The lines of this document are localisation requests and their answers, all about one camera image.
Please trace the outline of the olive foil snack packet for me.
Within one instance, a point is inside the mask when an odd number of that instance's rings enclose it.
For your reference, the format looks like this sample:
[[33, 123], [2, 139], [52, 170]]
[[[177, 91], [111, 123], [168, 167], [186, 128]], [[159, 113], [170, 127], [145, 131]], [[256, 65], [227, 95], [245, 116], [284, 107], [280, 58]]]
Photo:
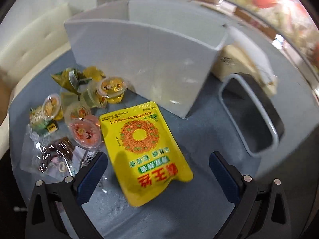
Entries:
[[77, 68], [66, 68], [59, 73], [52, 74], [51, 77], [61, 88], [77, 95], [80, 95], [79, 87], [92, 80]]

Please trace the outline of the green jelly cup rear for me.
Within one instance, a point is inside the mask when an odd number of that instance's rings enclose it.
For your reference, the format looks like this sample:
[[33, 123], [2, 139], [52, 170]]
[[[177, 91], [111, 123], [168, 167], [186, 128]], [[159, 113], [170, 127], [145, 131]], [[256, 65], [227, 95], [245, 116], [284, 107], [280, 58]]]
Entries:
[[106, 97], [98, 93], [98, 82], [92, 80], [88, 83], [87, 88], [80, 95], [80, 101], [85, 103], [89, 108], [104, 109], [107, 105]]

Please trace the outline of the yellow jelly cup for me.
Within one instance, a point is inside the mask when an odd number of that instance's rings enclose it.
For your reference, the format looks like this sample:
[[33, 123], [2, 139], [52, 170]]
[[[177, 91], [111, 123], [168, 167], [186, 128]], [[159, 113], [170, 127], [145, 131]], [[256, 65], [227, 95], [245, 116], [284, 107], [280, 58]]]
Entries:
[[102, 79], [97, 85], [97, 92], [110, 104], [118, 104], [127, 90], [127, 81], [121, 77], [109, 77]]
[[96, 66], [88, 66], [83, 70], [83, 74], [86, 78], [90, 78], [94, 81], [101, 81], [106, 77], [104, 72], [98, 69]]

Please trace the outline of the cream leather sofa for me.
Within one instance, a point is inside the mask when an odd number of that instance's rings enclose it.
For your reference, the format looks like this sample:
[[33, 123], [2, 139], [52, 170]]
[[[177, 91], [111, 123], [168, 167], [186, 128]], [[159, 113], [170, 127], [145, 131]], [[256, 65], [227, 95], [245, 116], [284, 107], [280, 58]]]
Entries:
[[72, 15], [68, 3], [55, 7], [1, 50], [1, 157], [9, 149], [9, 106], [40, 71], [70, 50], [64, 22]]

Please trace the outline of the pink jelly cup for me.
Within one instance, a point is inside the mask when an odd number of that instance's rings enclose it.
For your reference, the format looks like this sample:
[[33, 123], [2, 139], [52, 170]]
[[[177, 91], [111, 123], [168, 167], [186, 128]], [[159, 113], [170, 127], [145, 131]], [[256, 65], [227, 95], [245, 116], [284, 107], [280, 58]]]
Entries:
[[89, 120], [73, 119], [68, 128], [73, 139], [86, 149], [97, 149], [102, 142], [100, 128]]

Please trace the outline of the white storage box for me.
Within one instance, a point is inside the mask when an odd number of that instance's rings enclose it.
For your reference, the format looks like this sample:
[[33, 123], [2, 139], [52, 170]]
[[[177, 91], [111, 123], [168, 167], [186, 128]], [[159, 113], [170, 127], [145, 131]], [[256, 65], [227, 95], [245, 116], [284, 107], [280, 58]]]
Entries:
[[227, 40], [239, 44], [264, 84], [267, 56], [230, 19], [183, 0], [119, 0], [68, 19], [76, 62], [128, 80], [133, 90], [185, 118]]

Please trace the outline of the clear pack braised meat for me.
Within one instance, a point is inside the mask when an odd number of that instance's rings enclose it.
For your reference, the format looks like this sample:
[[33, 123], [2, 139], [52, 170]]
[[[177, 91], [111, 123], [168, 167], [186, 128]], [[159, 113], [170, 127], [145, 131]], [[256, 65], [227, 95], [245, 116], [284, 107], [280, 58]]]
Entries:
[[28, 173], [61, 181], [76, 176], [95, 155], [95, 151], [75, 145], [68, 136], [41, 137], [31, 132], [24, 138], [19, 166]]

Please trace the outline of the tissue box with tissue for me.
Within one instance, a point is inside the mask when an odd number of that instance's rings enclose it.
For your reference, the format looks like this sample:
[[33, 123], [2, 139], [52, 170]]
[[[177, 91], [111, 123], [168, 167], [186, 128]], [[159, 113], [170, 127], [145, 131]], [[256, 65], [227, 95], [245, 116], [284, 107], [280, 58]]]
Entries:
[[232, 73], [243, 73], [251, 75], [267, 94], [273, 97], [277, 93], [277, 77], [274, 81], [265, 84], [262, 80], [260, 71], [250, 60], [250, 58], [237, 46], [226, 45], [220, 51], [217, 60], [211, 68], [211, 73], [220, 81]]

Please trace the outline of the green jelly cup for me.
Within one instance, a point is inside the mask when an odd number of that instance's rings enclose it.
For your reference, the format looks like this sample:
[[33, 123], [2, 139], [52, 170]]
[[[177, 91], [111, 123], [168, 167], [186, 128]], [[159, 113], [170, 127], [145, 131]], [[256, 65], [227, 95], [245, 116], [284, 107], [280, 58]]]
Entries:
[[80, 95], [80, 101], [85, 103], [89, 108], [104, 109], [107, 105], [106, 97], [98, 93], [98, 82], [92, 80], [88, 83], [87, 88]]
[[65, 111], [70, 104], [74, 103], [75, 101], [78, 101], [78, 95], [72, 92], [61, 92], [60, 98], [63, 111]]

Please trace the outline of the orange jelly cup left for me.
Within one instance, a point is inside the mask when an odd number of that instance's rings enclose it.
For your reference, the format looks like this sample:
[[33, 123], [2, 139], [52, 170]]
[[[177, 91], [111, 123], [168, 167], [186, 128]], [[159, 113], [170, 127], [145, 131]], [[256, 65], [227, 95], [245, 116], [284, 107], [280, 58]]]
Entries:
[[63, 119], [61, 98], [57, 93], [47, 96], [42, 105], [42, 115], [46, 121]]

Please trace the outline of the peach jelly cup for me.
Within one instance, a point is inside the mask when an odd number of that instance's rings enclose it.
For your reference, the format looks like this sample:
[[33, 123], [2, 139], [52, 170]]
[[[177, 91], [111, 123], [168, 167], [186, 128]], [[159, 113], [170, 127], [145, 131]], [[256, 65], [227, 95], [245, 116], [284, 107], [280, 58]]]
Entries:
[[91, 113], [89, 106], [81, 101], [71, 103], [64, 112], [64, 120], [67, 126], [74, 119], [85, 119], [100, 127], [99, 119]]

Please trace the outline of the blue tablecloth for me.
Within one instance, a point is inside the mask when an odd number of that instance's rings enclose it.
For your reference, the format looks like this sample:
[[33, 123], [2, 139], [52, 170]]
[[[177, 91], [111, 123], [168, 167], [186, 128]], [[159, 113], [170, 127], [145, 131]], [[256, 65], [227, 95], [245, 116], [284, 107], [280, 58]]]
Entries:
[[[42, 104], [49, 94], [60, 91], [51, 74], [75, 65], [73, 53], [64, 53], [27, 84], [10, 105], [12, 167], [26, 203], [35, 182], [41, 179], [19, 167], [29, 109]], [[221, 84], [210, 74], [186, 119], [160, 108], [194, 174], [191, 182], [172, 181], [150, 202], [132, 207], [122, 193], [112, 165], [108, 165], [104, 183], [107, 193], [96, 188], [90, 201], [83, 205], [104, 238], [213, 238], [219, 231], [234, 205], [228, 202], [210, 170], [209, 155], [219, 151], [242, 174], [251, 176], [255, 176], [260, 164], [260, 159], [252, 158], [245, 150], [219, 101]]]

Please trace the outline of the green pea snack packet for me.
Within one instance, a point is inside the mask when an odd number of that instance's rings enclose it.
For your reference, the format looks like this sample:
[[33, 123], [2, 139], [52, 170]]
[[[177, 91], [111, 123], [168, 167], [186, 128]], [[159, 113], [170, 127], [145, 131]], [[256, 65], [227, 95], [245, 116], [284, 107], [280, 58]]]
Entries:
[[55, 120], [44, 119], [41, 106], [29, 109], [29, 126], [33, 132], [42, 137], [58, 131], [58, 124]]

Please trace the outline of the green jelly cup front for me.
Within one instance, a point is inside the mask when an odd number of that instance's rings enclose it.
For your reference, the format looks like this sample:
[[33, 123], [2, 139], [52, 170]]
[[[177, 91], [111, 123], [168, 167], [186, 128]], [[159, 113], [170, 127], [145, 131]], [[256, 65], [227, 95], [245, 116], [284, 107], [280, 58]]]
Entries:
[[74, 103], [75, 101], [78, 101], [78, 95], [72, 92], [61, 92], [60, 98], [63, 111], [65, 111], [70, 104]]

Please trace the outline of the yellow noodle snack bag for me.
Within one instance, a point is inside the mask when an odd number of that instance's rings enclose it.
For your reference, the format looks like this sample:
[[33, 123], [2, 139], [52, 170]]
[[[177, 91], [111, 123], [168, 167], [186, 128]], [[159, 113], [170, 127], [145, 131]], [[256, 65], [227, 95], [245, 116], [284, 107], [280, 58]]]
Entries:
[[99, 121], [108, 156], [129, 205], [146, 204], [173, 180], [193, 179], [155, 102], [103, 114]]

